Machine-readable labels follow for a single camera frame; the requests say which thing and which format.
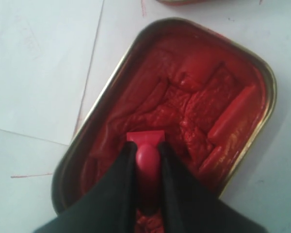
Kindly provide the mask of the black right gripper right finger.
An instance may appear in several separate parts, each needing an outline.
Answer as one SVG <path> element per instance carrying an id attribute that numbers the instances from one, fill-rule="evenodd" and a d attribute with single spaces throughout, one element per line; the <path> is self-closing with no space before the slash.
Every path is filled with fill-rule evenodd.
<path id="1" fill-rule="evenodd" d="M 168 233 L 291 233 L 291 148 L 253 148 L 221 197 L 161 143 L 163 221 Z"/>

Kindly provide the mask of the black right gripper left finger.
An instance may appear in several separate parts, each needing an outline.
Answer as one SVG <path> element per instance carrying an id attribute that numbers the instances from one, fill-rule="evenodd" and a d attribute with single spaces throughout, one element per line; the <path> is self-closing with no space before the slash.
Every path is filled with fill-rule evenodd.
<path id="1" fill-rule="evenodd" d="M 78 202 L 37 233 L 132 233 L 136 221 L 135 154 L 126 142 L 115 162 Z"/>

